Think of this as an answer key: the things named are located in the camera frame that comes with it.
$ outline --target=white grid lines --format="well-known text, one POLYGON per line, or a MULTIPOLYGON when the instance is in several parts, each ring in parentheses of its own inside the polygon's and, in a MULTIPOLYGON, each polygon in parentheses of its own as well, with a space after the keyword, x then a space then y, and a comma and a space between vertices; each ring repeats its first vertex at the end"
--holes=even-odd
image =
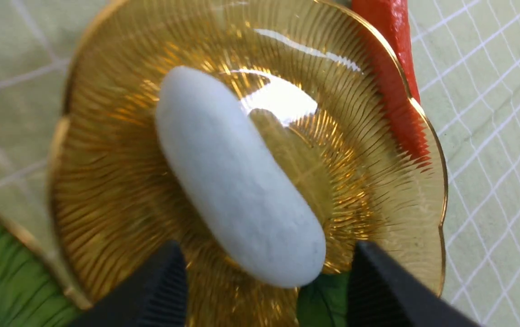
MULTIPOLYGON (((520 128, 520 119, 517 116, 518 112, 520 112, 520 104, 515 103, 514 97, 511 97, 511 99, 510 99, 510 106, 512 108, 512 112, 508 116, 504 117, 502 122, 495 122, 495 111, 498 108, 492 108, 485 101, 485 95, 490 93, 490 91, 492 91, 494 89, 494 87, 496 87, 497 85, 502 85, 511 94, 513 94, 513 92, 514 92, 514 90, 510 89, 508 87, 508 85, 505 83, 505 78, 507 76, 509 76, 509 74, 515 68, 519 68, 520 69, 520 58, 516 58, 514 56, 512 50, 511 50, 511 45, 507 41, 507 37, 506 37, 505 33, 503 33, 503 32, 507 28, 509 28, 511 25, 513 25, 513 24, 517 24, 520 27, 520 12, 517 13, 516 9, 513 6, 513 9, 515 11, 515 16, 508 23, 506 23, 504 25, 501 25, 497 15, 495 14, 495 11, 492 9, 492 5, 489 2, 487 2, 491 12, 493 13, 493 15, 495 17, 496 23, 498 24, 498 30, 494 34, 492 34, 490 37, 487 37, 487 39, 485 39, 485 40, 483 40, 482 37, 480 36, 480 33, 478 33, 478 37, 479 37, 479 40, 480 40, 480 45, 477 46, 476 48, 474 48, 473 50, 471 50, 468 54, 463 55, 462 51, 460 50, 460 46, 458 45, 458 41, 456 40, 454 33, 452 33, 452 31, 451 31, 449 22, 452 21, 453 18, 455 18, 456 16, 461 15, 463 13, 467 13, 468 16, 470 17, 470 20, 472 21, 472 25, 473 25, 474 29, 478 29, 478 27, 476 25, 476 22, 474 21, 474 17, 472 16, 472 14, 470 14, 468 9, 470 7, 478 4, 479 2, 480 1, 472 1, 472 2, 470 2, 468 4, 466 4, 463 8, 456 10, 455 13, 449 15, 449 17, 444 17, 442 15, 442 12, 441 12, 439 0, 434 0, 434 3, 436 5, 436 7, 438 8, 438 11, 439 11, 439 14, 440 14, 441 22, 439 24, 435 25, 432 29, 429 29, 428 31, 425 31, 424 33, 420 33, 420 35, 418 35, 417 37, 414 37, 412 39, 412 43, 416 43, 417 42, 417 43, 420 44, 420 46, 422 46, 422 48, 424 48, 426 54, 428 55, 428 58, 430 58, 430 62, 428 64, 431 64, 433 69, 434 69, 434 71, 437 73, 437 77, 432 79, 427 85, 422 86, 420 88, 420 92, 425 91, 426 89, 428 89, 431 85, 433 85, 435 83, 441 83, 441 86, 445 90, 445 95, 447 97, 447 102, 449 103, 449 105, 452 108, 455 109, 455 114, 456 114, 455 118, 453 118, 450 122, 445 124, 444 127, 441 128, 438 131, 438 135, 439 136, 443 137, 444 132, 447 131, 448 128, 450 126, 452 126, 453 124, 455 124, 456 122, 461 124, 461 126, 463 128, 465 128, 466 131, 470 135, 472 135, 473 131, 470 130, 470 128, 468 128, 468 126, 461 119, 461 117, 464 116, 464 114, 466 114, 466 112, 468 112, 469 110, 472 110, 472 108, 474 108, 476 106, 476 104, 478 104, 479 102, 482 102, 482 104, 486 105, 486 107, 491 112, 491 120, 490 120, 491 133, 489 133, 489 135, 486 137, 486 139, 482 140, 481 144, 478 145, 478 147, 476 147, 474 145, 474 141, 473 141, 472 138, 468 139, 467 142, 469 143, 470 148, 472 149, 472 155, 470 155, 468 160, 465 161, 462 164, 462 166, 459 167, 455 172, 449 174, 449 184, 451 184, 451 188, 450 189, 451 189, 451 191, 457 191, 459 193, 460 199, 462 199, 462 203, 461 203, 462 207, 464 208, 464 211, 466 212, 466 215, 467 215, 467 218, 462 222, 462 225, 455 232, 453 232, 453 234, 451 235, 450 239, 446 240, 447 258, 451 262, 451 266, 452 266, 453 272, 455 274, 454 278, 458 279, 458 281, 461 283, 460 289, 458 290, 458 292, 456 292, 456 294, 454 295, 454 297, 453 297, 453 299, 451 301, 452 302, 456 302, 458 300, 458 298, 460 298, 460 296, 464 296, 465 298, 467 298, 468 302, 470 303, 470 306, 472 308, 473 313, 478 317, 480 322, 481 323, 487 323, 489 321, 489 319, 491 318, 491 315, 497 309, 500 301, 503 298, 507 298, 507 300, 508 300, 508 302, 510 304, 511 310, 513 311, 513 315, 514 315, 515 319, 517 320, 518 324, 520 325, 520 315, 516 311, 516 308, 514 307, 513 301, 511 300, 509 294, 507 294, 507 292, 510 290, 510 288, 513 286, 514 282, 516 281, 516 278, 520 274, 520 268, 518 269, 518 271, 515 273, 515 275, 511 279, 511 282, 507 286, 505 286, 503 281, 501 280, 500 273, 499 273, 499 271, 497 269, 497 265, 495 265, 495 263, 490 258, 491 253, 493 252, 493 250, 496 249, 497 246, 499 246, 501 241, 503 239, 505 239, 505 237, 507 235, 509 235, 510 238, 513 240, 513 242, 515 243, 516 248, 518 249, 518 252, 520 253, 520 245, 518 244, 518 241, 517 241, 517 238, 515 236, 515 233, 513 232, 513 225, 517 221, 517 219, 520 217, 520 210, 519 210, 519 212, 516 215, 514 215, 514 217, 508 217, 507 213, 505 213, 503 204, 501 203, 501 199, 499 199, 499 195, 497 194, 497 190, 499 190, 499 186, 501 186, 502 182, 505 181, 506 178, 508 178, 510 176, 510 174, 514 174, 518 178, 518 187, 520 188, 520 174, 519 174, 518 170, 516 169, 518 164, 519 164, 519 162, 520 162, 520 155, 519 155, 518 159, 513 160, 511 158, 511 156, 509 155, 509 151, 507 149, 508 145, 505 143, 505 139, 503 139, 503 137, 501 136, 501 132, 503 131, 503 128, 505 128, 505 126, 507 126, 507 124, 509 124, 510 122, 513 122, 514 120, 518 123, 518 126, 520 128), (453 48, 451 48, 451 50, 457 51, 462 59, 458 60, 453 66, 445 69, 443 72, 440 73, 439 70, 436 67, 436 64, 433 62, 432 52, 430 52, 428 45, 426 45, 424 37, 426 37, 427 35, 432 33, 432 31, 434 31, 434 30, 436 30, 436 29, 438 29, 439 27, 442 27, 442 26, 445 26, 445 30, 451 35, 452 39, 454 40, 453 48), (506 46, 507 46, 507 48, 509 48, 509 51, 510 51, 510 53, 512 55, 512 58, 513 58, 513 64, 510 66, 509 69, 507 69, 506 72, 504 72, 502 74, 498 71, 497 66, 494 64, 493 59, 491 58, 491 56, 490 56, 490 54, 489 54, 489 52, 488 52, 488 50, 486 49, 486 46, 485 46, 486 44, 488 44, 489 41, 491 41, 492 39, 494 39, 495 37, 497 37, 499 35, 501 35, 503 40, 505 40, 506 46), (495 69, 495 72, 497 74, 497 81, 492 83, 482 93, 478 90, 478 87, 476 86, 476 82, 474 81, 474 76, 472 74, 472 71, 468 68, 468 65, 466 64, 466 60, 468 58, 472 57, 472 55, 474 53, 476 53, 478 50, 480 50, 481 48, 485 49, 486 56, 487 56, 488 60, 490 61, 490 64, 495 69), (476 93, 479 95, 478 98, 474 99, 470 103, 470 105, 468 105, 466 108, 464 108, 462 110, 460 110, 460 108, 456 108, 455 107, 454 101, 453 101, 453 99, 452 99, 452 97, 450 95, 450 90, 446 87, 446 85, 445 85, 445 83, 443 81, 443 78, 446 77, 447 74, 449 74, 449 72, 453 71, 455 68, 457 68, 461 64, 463 64, 465 66, 466 70, 468 71, 468 73, 470 75, 470 80, 468 81, 468 83, 470 83, 470 85, 474 88, 474 91, 476 91, 476 93), (491 176, 489 176, 489 174, 487 172, 486 165, 483 162, 482 158, 479 156, 479 154, 482 151, 482 149, 484 149, 484 147, 486 147, 488 145, 488 143, 490 143, 495 138, 503 146, 504 154, 501 154, 501 155, 505 156, 509 160, 509 162, 511 163, 511 167, 510 167, 510 169, 507 172, 505 172, 503 174, 503 176, 501 176, 501 178, 499 178, 499 180, 493 181, 491 176), (480 202, 478 204, 478 206, 475 209, 470 210, 468 205, 466 205, 466 203, 464 201, 465 194, 462 194, 460 192, 460 189, 459 189, 458 185, 456 184, 456 179, 458 178, 458 176, 462 172, 464 172, 464 170, 466 170, 466 168, 468 168, 469 164, 471 162, 473 162, 475 159, 478 162, 478 165, 480 166, 480 169, 482 170, 482 173, 486 176, 486 180, 487 180, 487 183, 488 183, 488 185, 490 187, 490 191, 489 191, 488 194, 474 194, 474 195, 472 195, 472 196, 485 196, 486 195, 486 197, 484 198, 484 200, 482 202, 480 202), (505 231, 503 232, 503 234, 501 236, 499 236, 499 238, 495 241, 495 243, 491 246, 491 248, 487 248, 486 243, 485 243, 484 239, 482 238, 482 233, 484 233, 484 231, 481 231, 480 228, 478 227, 478 225, 474 222, 474 217, 476 216, 478 211, 481 209, 481 207, 483 207, 485 205, 485 203, 489 199, 491 199, 491 198, 495 199, 495 201, 497 202, 499 207, 501 207, 502 212, 503 212, 503 217, 501 217, 501 219, 505 220, 506 228, 505 228, 505 231), (468 226, 468 224, 470 224, 472 226, 472 228, 474 228, 474 230, 476 231, 476 234, 478 236, 478 240, 480 241, 481 246, 486 251, 486 255, 482 259, 482 261, 479 263, 479 265, 472 271, 472 273, 470 273, 470 275, 468 277, 468 280, 467 281, 463 281, 461 279, 461 275, 458 273, 458 269, 455 266, 455 263, 451 260, 451 258, 449 256, 449 248, 450 248, 452 242, 454 240, 456 240, 458 234, 460 234, 460 232, 462 230, 464 230, 464 228, 466 228, 466 226, 468 226), (497 301, 495 302, 494 306, 491 308, 489 313, 486 316, 484 316, 484 317, 480 317, 479 313, 477 312, 477 310, 476 310, 476 308, 474 306, 474 303, 472 302, 472 298, 470 297, 469 293, 466 291, 466 288, 468 287, 470 282, 474 279, 476 274, 480 271, 480 269, 483 268, 483 266, 486 263, 489 263, 489 265, 493 268, 494 274, 497 276, 497 279, 498 279, 497 283, 499 284, 499 287, 501 287, 503 292, 502 292, 501 296, 499 296, 499 298, 497 299, 497 301)), ((415 16, 411 12, 410 12, 410 21, 411 21, 411 23, 413 25, 415 25, 415 16)))

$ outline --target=gold-rimmed green plate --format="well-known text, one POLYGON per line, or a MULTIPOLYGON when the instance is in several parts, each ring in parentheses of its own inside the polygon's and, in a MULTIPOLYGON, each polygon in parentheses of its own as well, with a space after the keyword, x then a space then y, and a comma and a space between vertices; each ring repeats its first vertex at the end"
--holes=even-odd
POLYGON ((0 326, 65 326, 80 313, 75 302, 33 237, 0 219, 0 326))
POLYGON ((190 323, 297 324, 298 290, 239 269, 166 165, 153 113, 178 65, 241 99, 321 221, 324 273, 348 271, 355 242, 369 239, 441 292, 443 154, 374 28, 328 1, 120 0, 73 59, 50 156, 56 231, 92 301, 175 239, 189 263, 190 323))

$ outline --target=gold glass dish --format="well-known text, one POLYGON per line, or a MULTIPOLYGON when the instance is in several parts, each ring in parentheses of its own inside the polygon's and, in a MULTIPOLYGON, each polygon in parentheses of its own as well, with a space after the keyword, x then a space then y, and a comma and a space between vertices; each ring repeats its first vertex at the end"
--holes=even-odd
POLYGON ((441 292, 443 155, 375 29, 327 1, 120 0, 73 60, 50 158, 56 231, 90 300, 172 238, 188 262, 190 326, 297 324, 297 290, 239 269, 166 165, 154 107, 179 65, 241 99, 320 219, 324 273, 348 271, 369 239, 441 292))

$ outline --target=white jade stone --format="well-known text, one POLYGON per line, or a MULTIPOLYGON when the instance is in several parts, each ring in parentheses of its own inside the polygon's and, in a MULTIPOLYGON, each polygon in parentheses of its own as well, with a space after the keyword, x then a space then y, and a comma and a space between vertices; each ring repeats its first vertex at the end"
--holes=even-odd
POLYGON ((222 82, 172 69, 161 85, 156 126, 171 170, 242 269, 284 288, 319 275, 326 252, 320 223, 222 82))

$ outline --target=red chili pepper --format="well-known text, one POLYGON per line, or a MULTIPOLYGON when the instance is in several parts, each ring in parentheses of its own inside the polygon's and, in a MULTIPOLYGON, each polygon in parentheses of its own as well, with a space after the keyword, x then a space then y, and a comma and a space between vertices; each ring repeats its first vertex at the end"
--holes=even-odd
MULTIPOLYGON (((404 69, 412 97, 419 103, 420 92, 411 55, 407 0, 353 0, 353 11, 373 25, 391 45, 404 69)), ((404 106, 403 98, 395 94, 396 87, 399 87, 395 79, 399 79, 399 76, 389 72, 387 65, 391 66, 391 62, 376 57, 371 57, 372 64, 380 91, 385 95, 386 116, 390 120, 391 130, 403 149, 414 155, 414 158, 421 158, 429 153, 422 122, 415 109, 404 106)))

